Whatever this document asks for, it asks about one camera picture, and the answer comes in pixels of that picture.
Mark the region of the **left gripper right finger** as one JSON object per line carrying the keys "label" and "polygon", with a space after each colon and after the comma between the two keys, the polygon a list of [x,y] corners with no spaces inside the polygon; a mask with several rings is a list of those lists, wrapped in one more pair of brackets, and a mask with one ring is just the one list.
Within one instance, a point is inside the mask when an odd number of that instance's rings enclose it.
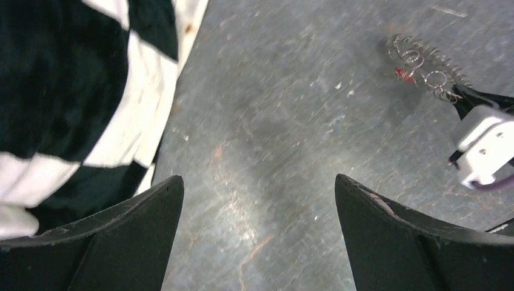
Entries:
{"label": "left gripper right finger", "polygon": [[512,290],[513,237],[450,224],[335,179],[358,290]]}

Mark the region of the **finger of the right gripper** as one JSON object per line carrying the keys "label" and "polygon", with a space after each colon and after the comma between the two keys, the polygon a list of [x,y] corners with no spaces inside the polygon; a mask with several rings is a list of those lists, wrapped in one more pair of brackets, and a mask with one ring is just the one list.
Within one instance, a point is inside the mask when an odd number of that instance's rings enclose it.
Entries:
{"label": "finger of the right gripper", "polygon": [[479,92],[459,84],[452,86],[452,92],[461,97],[453,104],[460,120],[463,120],[473,108],[479,105],[486,105],[513,115],[513,97]]}

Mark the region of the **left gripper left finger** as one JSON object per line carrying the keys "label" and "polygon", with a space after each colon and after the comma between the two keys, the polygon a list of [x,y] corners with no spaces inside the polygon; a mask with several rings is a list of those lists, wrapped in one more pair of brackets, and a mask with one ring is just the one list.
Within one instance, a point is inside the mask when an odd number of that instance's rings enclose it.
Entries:
{"label": "left gripper left finger", "polygon": [[160,290],[184,182],[144,193],[42,235],[1,242],[2,290]]}

